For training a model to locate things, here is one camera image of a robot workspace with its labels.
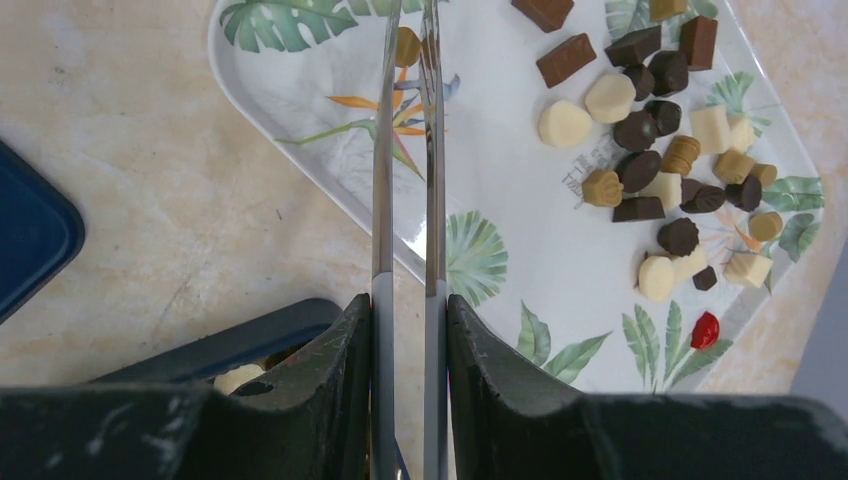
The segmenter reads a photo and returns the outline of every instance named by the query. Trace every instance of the milk chocolate bar piece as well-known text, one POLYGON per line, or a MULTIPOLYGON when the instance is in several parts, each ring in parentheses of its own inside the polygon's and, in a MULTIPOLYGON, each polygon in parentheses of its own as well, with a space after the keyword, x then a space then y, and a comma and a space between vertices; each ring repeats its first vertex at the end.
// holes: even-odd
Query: milk chocolate bar piece
POLYGON ((553 88, 574 75, 581 68, 598 58, 589 36, 585 33, 575 35, 551 50, 536 62, 545 85, 553 88))
POLYGON ((690 71, 713 68, 717 34, 718 21, 701 15, 680 27, 680 51, 686 54, 690 71))
POLYGON ((651 0, 651 21, 662 22, 686 12, 687 0, 651 0))
POLYGON ((660 49, 662 27, 656 26, 630 32, 604 50, 616 67, 639 65, 660 49))
POLYGON ((654 74, 654 95, 668 97, 689 86, 689 66, 682 52, 664 51, 654 55, 648 68, 654 74))
POLYGON ((639 222, 665 218, 662 201, 657 197, 628 198, 612 211, 613 223, 639 222))
POLYGON ((533 21, 545 33, 562 28, 574 8, 573 0, 512 0, 512 6, 533 21))

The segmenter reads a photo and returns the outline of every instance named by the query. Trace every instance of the brown chocolate rectangle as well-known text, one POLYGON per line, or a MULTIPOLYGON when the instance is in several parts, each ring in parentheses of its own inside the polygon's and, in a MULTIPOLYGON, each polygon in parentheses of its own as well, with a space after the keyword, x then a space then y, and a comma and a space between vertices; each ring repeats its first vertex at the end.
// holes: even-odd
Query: brown chocolate rectangle
POLYGON ((536 62, 545 85, 555 87, 581 68, 598 58, 589 36, 585 33, 575 35, 551 50, 536 62))
POLYGON ((718 21, 697 16, 680 28, 680 51, 686 55, 690 71, 713 68, 718 21))
POLYGON ((562 28, 566 17, 574 8, 574 0, 512 0, 527 18, 533 21, 545 33, 562 28))

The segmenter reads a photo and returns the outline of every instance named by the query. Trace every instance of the tropical leaf print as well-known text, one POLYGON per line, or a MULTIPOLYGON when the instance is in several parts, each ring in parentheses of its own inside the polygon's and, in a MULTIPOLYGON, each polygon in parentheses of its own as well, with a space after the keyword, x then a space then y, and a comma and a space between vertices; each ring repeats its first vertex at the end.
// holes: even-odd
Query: tropical leaf print
POLYGON ((801 255, 810 248, 819 233, 821 223, 815 220, 816 217, 812 213, 799 213, 786 222, 778 245, 786 250, 793 262, 801 259, 801 255))
POLYGON ((765 117, 749 115, 745 110, 745 94, 754 84, 754 75, 748 72, 736 72, 727 75, 723 80, 713 85, 713 93, 707 96, 707 105, 727 105, 727 112, 732 115, 744 115, 751 119, 754 133, 762 136, 763 128, 771 126, 771 120, 765 117))
POLYGON ((686 363, 684 363, 680 371, 677 372, 677 375, 674 376, 671 386, 673 387, 677 385, 684 378, 694 375, 708 367, 713 362, 721 358, 721 356, 724 355, 731 346, 733 346, 732 341, 719 339, 715 345, 710 348, 696 350, 691 356, 689 356, 686 363))
POLYGON ((604 340, 610 336, 612 332, 607 332, 603 335, 584 340, 580 343, 569 345, 553 358, 544 370, 563 383, 571 383, 577 379, 580 372, 589 364, 589 360, 598 353, 604 340))
MULTIPOLYGON (((606 0, 607 28, 612 40, 616 41, 636 30, 660 25, 651 21, 650 3, 650 0, 606 0)), ((680 27, 698 15, 716 18, 718 8, 711 0, 691 0, 686 13, 663 22, 672 41, 677 42, 680 39, 680 27)))
POLYGON ((551 354, 551 332, 548 324, 521 302, 521 333, 518 335, 518 353, 538 366, 542 366, 551 354))
POLYGON ((475 307, 500 293, 509 258, 495 225, 474 210, 451 215, 447 225, 448 288, 475 307))
POLYGON ((642 381, 651 384, 657 375, 660 342, 657 338, 654 321, 651 320, 647 312, 639 305, 636 305, 634 310, 636 313, 635 320, 629 315, 622 316, 624 337, 627 339, 627 346, 630 347, 630 351, 636 357, 636 368, 642 375, 642 381))
MULTIPOLYGON (((219 22, 230 44, 242 50, 259 53, 261 43, 280 52, 300 52, 311 47, 300 25, 321 44, 359 25, 354 16, 388 16, 391 1, 349 0, 349 6, 339 7, 343 0, 245 0, 221 12, 219 22)), ((403 0, 401 9, 418 12, 421 0, 403 0)))
POLYGON ((763 191, 763 201, 778 212, 799 212, 824 207, 819 177, 786 177, 763 191))

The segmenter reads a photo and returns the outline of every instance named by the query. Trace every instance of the white chocolate piece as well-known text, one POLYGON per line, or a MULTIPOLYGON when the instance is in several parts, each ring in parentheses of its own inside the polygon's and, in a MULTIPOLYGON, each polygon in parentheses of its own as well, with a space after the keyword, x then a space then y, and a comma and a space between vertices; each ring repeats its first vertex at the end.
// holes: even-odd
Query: white chocolate piece
POLYGON ((586 140, 591 131, 592 117, 582 108, 566 101, 551 105, 539 118, 539 136, 552 147, 576 147, 586 140))
POLYGON ((663 210, 668 211, 683 203, 683 183, 679 173, 660 172, 639 192, 641 197, 659 197, 663 210))
POLYGON ((766 281, 774 261, 756 253, 734 253, 724 267, 724 278, 743 287, 760 288, 766 281))
POLYGON ((701 155, 724 153, 730 148, 730 124, 727 107, 714 105, 689 114, 692 136, 701 142, 701 155))
POLYGON ((674 284, 680 285, 708 267, 707 248, 698 245, 685 257, 671 257, 671 263, 674 267, 674 284))
POLYGON ((238 390, 240 386, 262 375, 263 373, 265 373, 265 370, 262 370, 262 367, 249 363, 247 365, 234 368, 223 375, 218 375, 215 377, 215 381, 212 383, 212 386, 224 395, 229 395, 238 390))
POLYGON ((586 94, 586 109, 598 123, 616 123, 630 115, 636 88, 629 77, 608 73, 599 78, 586 94))
POLYGON ((757 141, 757 134, 754 133, 754 125, 751 119, 744 115, 731 115, 728 118, 730 125, 730 146, 736 150, 745 153, 751 148, 751 145, 757 141))
POLYGON ((648 257, 639 267, 639 291, 648 300, 662 303, 674 289, 674 267, 668 257, 648 257))

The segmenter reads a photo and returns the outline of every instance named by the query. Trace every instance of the cream colored chocolate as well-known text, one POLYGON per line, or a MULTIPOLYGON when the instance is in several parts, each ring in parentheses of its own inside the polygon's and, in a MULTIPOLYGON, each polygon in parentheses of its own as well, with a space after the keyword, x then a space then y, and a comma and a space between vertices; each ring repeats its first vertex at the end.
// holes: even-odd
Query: cream colored chocolate
POLYGON ((680 285, 692 279, 698 272, 707 268, 707 248, 698 245, 685 257, 671 257, 674 266, 674 284, 680 285))
POLYGON ((659 172, 639 196, 659 197, 666 211, 677 208, 683 203, 682 178, 679 173, 659 172))
POLYGON ((760 288, 766 281, 774 262, 756 253, 734 253, 724 267, 724 278, 743 287, 760 288))
POLYGON ((777 181, 777 167, 766 163, 758 163, 751 169, 751 175, 760 179, 763 188, 768 188, 777 181))
POLYGON ((663 156, 662 171, 679 173, 681 176, 692 172, 692 165, 701 155, 701 142, 686 135, 678 135, 663 156))
POLYGON ((748 155, 730 149, 718 157, 713 167, 713 173, 724 183, 740 184, 748 178, 756 163, 756 160, 748 155))
POLYGON ((757 141, 751 119, 744 115, 731 115, 727 123, 730 125, 730 147, 742 153, 747 152, 757 141))
POLYGON ((648 300, 662 303, 674 289, 674 266, 668 257, 648 257, 639 267, 639 291, 648 300))
POLYGON ((689 114, 692 136, 701 143, 701 155, 724 153, 730 148, 730 124, 727 107, 714 105, 689 114))
POLYGON ((661 22, 686 12, 686 0, 651 0, 651 21, 661 22))
POLYGON ((566 101, 548 107, 539 118, 539 136, 557 148, 576 147, 592 131, 592 117, 585 110, 566 101))
POLYGON ((583 181, 583 200, 597 207, 617 207, 621 204, 623 190, 617 173, 595 170, 583 181))
POLYGON ((586 109, 598 123, 616 123, 630 115, 636 88, 629 77, 608 73, 599 78, 586 94, 586 109))
POLYGON ((783 218, 777 212, 754 215, 748 221, 748 232, 758 242, 770 242, 783 230, 783 218))

